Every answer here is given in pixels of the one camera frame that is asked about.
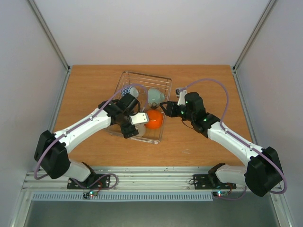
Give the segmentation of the teal ceramic bowl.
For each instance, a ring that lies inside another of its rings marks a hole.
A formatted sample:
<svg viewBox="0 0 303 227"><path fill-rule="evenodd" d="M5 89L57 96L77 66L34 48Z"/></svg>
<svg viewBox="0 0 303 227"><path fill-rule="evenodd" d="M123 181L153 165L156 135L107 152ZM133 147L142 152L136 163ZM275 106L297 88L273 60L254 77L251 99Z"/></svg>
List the teal ceramic bowl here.
<svg viewBox="0 0 303 227"><path fill-rule="evenodd" d="M164 102L165 95L155 88L150 88L148 90L148 104L150 106L158 106L160 103Z"/></svg>

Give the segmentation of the white bowl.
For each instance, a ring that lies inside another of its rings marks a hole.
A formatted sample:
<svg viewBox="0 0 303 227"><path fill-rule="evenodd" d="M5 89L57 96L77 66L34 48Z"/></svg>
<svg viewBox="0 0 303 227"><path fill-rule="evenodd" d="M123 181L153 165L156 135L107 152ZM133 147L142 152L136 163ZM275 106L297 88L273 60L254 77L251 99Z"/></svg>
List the white bowl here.
<svg viewBox="0 0 303 227"><path fill-rule="evenodd" d="M149 121L145 124L148 129L158 129L163 123L163 114L158 110L148 110L147 112Z"/></svg>
<svg viewBox="0 0 303 227"><path fill-rule="evenodd" d="M146 128L144 124L137 124L135 128L138 130L138 137L142 137L146 133Z"/></svg>

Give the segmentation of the red patterned bowl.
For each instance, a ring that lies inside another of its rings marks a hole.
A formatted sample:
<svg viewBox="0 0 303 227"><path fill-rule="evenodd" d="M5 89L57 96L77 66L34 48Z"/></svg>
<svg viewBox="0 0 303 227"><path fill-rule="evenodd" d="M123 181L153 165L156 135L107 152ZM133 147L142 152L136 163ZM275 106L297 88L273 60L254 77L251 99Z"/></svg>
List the red patterned bowl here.
<svg viewBox="0 0 303 227"><path fill-rule="evenodd" d="M134 86L125 87L121 91L121 97L124 97L126 94L131 94L133 97L138 98L139 91Z"/></svg>

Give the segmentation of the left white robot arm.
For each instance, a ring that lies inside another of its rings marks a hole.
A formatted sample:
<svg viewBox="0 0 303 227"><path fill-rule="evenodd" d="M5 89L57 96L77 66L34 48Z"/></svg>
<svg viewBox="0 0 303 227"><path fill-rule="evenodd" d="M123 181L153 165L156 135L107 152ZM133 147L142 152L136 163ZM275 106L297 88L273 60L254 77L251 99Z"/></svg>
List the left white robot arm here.
<svg viewBox="0 0 303 227"><path fill-rule="evenodd" d="M77 123L51 133L44 131L38 140L34 159L37 162L34 178L39 180L37 172L44 169L46 176L57 179L66 176L77 180L84 188L91 188L95 184L95 176L91 168L84 163L72 161L69 153L80 143L96 132L111 125L120 126L123 137L128 139L139 134L132 122L134 108L140 107L139 101L131 94L121 99L102 102L87 117Z"/></svg>

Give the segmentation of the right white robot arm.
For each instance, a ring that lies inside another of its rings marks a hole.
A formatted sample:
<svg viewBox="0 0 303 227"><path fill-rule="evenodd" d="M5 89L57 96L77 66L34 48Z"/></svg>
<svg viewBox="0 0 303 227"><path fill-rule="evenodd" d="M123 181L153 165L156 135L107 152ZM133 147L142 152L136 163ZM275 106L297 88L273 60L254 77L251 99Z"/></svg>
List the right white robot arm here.
<svg viewBox="0 0 303 227"><path fill-rule="evenodd" d="M263 197L285 179L275 149L253 144L232 131L218 117L206 111L203 99L197 92L180 93L178 97L176 102L160 103L164 114L189 121L194 131L220 144L244 164L243 167L225 163L215 165L208 171L212 188L218 188L224 183L240 184Z"/></svg>

